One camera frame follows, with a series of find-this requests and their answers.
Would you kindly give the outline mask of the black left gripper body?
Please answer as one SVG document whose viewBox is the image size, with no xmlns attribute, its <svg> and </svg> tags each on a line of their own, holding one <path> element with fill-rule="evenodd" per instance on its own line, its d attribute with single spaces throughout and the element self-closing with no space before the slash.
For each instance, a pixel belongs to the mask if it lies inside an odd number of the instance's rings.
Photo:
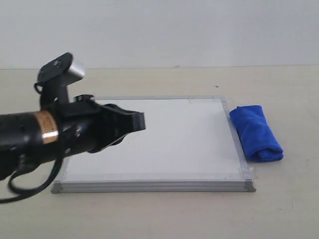
<svg viewBox="0 0 319 239">
<path fill-rule="evenodd" d="M 112 132 L 103 119 L 102 107 L 88 94 L 78 95 L 67 104 L 53 103 L 59 133 L 54 144 L 55 159 L 84 152 L 97 153 L 109 147 Z"/>
</svg>

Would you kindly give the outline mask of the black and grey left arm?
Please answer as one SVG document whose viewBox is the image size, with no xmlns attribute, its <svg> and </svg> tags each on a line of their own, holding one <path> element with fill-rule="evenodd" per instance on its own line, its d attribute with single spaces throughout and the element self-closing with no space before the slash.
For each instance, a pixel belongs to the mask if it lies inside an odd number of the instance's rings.
<svg viewBox="0 0 319 239">
<path fill-rule="evenodd" d="M 71 103 L 53 102 L 37 112 L 1 115 L 0 178 L 17 170 L 22 158 L 39 166 L 59 155 L 97 153 L 144 129 L 144 113 L 100 105 L 90 95 Z"/>
</svg>

